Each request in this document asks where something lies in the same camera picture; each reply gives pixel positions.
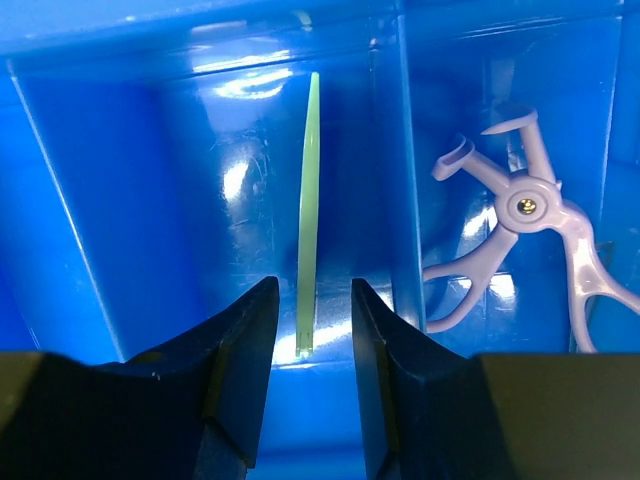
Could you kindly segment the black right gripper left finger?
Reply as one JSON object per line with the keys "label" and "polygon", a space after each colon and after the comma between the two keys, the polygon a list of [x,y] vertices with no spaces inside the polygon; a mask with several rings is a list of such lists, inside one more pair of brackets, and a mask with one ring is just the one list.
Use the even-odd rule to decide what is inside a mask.
{"label": "black right gripper left finger", "polygon": [[268,276],[125,363],[1,356],[5,479],[243,479],[257,460],[279,315]]}

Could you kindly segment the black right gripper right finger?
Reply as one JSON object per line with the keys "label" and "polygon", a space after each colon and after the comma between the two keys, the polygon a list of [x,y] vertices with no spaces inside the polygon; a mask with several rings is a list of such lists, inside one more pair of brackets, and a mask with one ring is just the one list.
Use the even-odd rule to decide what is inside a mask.
{"label": "black right gripper right finger", "polygon": [[459,356],[351,287],[370,479],[635,479],[634,354]]}

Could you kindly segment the mint green spatula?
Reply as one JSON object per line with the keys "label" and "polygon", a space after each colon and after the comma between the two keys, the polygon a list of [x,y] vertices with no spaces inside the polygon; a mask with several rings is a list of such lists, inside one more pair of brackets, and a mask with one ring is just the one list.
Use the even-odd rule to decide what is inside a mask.
{"label": "mint green spatula", "polygon": [[299,201],[296,355],[314,349],[320,180],[320,75],[310,76]]}

